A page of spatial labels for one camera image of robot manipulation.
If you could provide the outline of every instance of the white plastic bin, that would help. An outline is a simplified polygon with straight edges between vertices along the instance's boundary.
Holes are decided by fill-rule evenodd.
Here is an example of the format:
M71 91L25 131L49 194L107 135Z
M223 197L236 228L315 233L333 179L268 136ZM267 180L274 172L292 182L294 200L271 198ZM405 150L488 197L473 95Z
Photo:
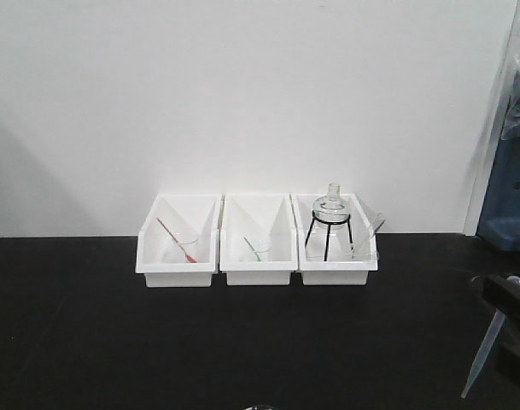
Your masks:
M289 284L297 269L289 195L226 195L219 246L228 285Z
M217 195L156 197L138 233L136 272L144 274L148 287L210 286L217 272L220 204Z
M377 270L377 246L371 222L355 194L342 195L351 208L351 231L358 249L351 252L346 225L332 227L328 261L324 262L325 230L314 224L307 248L305 239L311 225L314 201L323 194L292 194L303 284L365 284L369 271Z

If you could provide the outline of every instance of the plastic pipette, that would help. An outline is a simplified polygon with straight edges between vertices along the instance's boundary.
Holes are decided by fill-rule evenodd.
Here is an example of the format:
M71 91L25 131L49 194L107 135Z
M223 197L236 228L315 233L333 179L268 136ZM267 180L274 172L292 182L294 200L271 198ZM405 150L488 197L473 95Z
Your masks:
M167 231L167 233L171 236L172 240L173 240L173 241L174 241L174 242L175 242L175 243L180 247L180 249L182 249L182 252L184 252L184 255L185 255L185 259L187 259L188 262L190 262L190 263L197 263L196 259L195 259L193 256L189 255L189 254L185 251L185 249L184 249L184 247L182 246L182 244L181 244L181 243L178 241L178 239L177 239L177 238L172 234L172 232L170 232L170 230L165 226L165 224L163 224L163 222L162 222L159 218L157 218L157 221L161 224L161 226L162 226L163 228L165 228L165 231Z
M518 276L509 276L507 280L520 286L520 277ZM493 343L499 334L500 328L505 323L505 319L506 315L497 309L495 311L495 315L493 316L493 320L491 320L491 325L489 325L488 331L483 337L482 344L476 353L476 357L472 362L472 366L470 367L470 371L468 373L468 378L466 379L466 385L464 386L463 393L461 393L461 398L464 399L466 395L468 395L468 390L470 390L470 387L478 377L478 374L480 374L482 371L483 364L489 356L489 352L491 351Z

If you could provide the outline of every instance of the black table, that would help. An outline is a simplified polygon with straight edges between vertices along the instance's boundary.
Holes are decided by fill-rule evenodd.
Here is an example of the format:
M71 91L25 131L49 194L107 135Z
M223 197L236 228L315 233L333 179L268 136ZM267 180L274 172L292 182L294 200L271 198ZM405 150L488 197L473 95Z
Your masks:
M148 289L136 238L0 239L0 409L520 409L471 279L520 254L380 235L366 286Z

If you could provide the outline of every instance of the metal ring stand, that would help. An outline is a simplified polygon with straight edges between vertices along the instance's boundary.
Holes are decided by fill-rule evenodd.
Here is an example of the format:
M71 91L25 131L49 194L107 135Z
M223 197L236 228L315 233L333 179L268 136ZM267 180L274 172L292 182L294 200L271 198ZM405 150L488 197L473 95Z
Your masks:
M347 217L346 220L343 220L341 222L326 222L325 220L320 220L317 218L313 212L313 220L311 221L311 225L309 226L309 232L307 233L307 238L305 239L305 246L307 246L307 243L309 242L309 237L311 236L311 231L313 230L314 221L317 221L319 224L324 224L328 226L328 231L326 232L326 247L324 248L324 262L328 259L328 249L330 247L330 230L332 225L343 225L347 224L348 229L348 241L349 243L353 243L353 234L351 233L351 215Z

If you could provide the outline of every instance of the glass container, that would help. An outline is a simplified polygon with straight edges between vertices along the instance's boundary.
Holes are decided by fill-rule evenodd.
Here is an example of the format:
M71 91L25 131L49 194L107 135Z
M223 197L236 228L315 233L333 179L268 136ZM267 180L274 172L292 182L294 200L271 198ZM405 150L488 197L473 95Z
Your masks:
M317 199L313 204L313 214L321 222L342 223L351 215L351 208L340 195L340 185L331 183L328 193Z

